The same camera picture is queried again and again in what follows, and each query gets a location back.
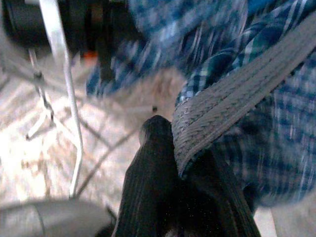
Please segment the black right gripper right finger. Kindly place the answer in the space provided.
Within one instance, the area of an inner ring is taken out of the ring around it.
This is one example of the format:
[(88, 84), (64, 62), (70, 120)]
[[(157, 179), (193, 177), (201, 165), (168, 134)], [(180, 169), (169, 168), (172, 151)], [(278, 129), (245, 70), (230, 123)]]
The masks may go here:
[(204, 206), (213, 210), (212, 220), (219, 237), (261, 237), (241, 184), (223, 159), (210, 149), (199, 152), (188, 169), (185, 181), (202, 194)]

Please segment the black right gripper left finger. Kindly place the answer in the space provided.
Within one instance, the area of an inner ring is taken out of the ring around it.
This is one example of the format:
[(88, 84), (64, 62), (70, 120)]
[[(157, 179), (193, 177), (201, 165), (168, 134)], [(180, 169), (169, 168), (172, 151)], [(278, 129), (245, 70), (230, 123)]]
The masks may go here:
[(161, 205), (177, 185), (170, 121), (159, 115), (146, 120), (139, 142), (125, 173), (115, 237), (160, 237)]

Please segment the blue plaid shirt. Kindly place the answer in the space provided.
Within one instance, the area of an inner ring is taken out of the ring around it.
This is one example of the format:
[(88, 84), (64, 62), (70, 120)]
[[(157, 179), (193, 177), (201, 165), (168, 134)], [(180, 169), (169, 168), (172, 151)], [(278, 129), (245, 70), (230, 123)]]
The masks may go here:
[[(89, 95), (111, 95), (165, 66), (187, 75), (176, 110), (202, 109), (202, 93), (276, 48), (316, 10), (316, 0), (128, 0), (146, 40), (123, 41), (112, 57), (115, 79), (100, 69)], [(213, 142), (259, 203), (301, 200), (316, 185), (316, 49), (272, 92)]]

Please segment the grey woven hanger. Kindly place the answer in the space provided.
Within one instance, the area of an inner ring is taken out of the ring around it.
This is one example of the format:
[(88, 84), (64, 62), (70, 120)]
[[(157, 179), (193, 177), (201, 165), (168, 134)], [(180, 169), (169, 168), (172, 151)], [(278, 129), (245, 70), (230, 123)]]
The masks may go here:
[(316, 11), (239, 70), (178, 105), (172, 132), (178, 173), (247, 114), (316, 48)]

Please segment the white folding table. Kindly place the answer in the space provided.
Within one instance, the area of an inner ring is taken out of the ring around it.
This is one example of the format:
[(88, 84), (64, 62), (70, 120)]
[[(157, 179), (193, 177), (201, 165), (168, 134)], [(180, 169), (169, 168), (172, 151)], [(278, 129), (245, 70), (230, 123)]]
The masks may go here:
[(83, 140), (80, 129), (79, 112), (75, 96), (74, 84), (71, 72), (71, 57), (66, 42), (66, 36), (62, 24), (62, 17), (59, 10), (58, 0), (27, 0), (39, 5), (41, 16), (44, 23), (44, 29), (50, 45), (53, 58), (57, 64), (63, 66), (64, 79), (66, 82), (67, 95), (71, 109), (71, 116), (75, 124), (75, 132), (71, 133), (60, 121), (55, 124), (61, 128), (64, 134), (70, 136), (70, 141), (77, 149), (76, 162), (69, 187), (69, 197), (76, 197), (76, 188), (78, 185), (80, 168), (83, 159)]

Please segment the black cylindrical object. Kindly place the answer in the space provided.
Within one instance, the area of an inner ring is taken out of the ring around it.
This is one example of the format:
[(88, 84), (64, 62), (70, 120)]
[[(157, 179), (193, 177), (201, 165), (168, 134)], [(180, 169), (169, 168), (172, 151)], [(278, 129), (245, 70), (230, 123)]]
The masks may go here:
[[(75, 53), (85, 47), (84, 21), (87, 0), (58, 0), (68, 48)], [(24, 47), (48, 45), (38, 4), (26, 0), (2, 0), (4, 30), (15, 43)]]

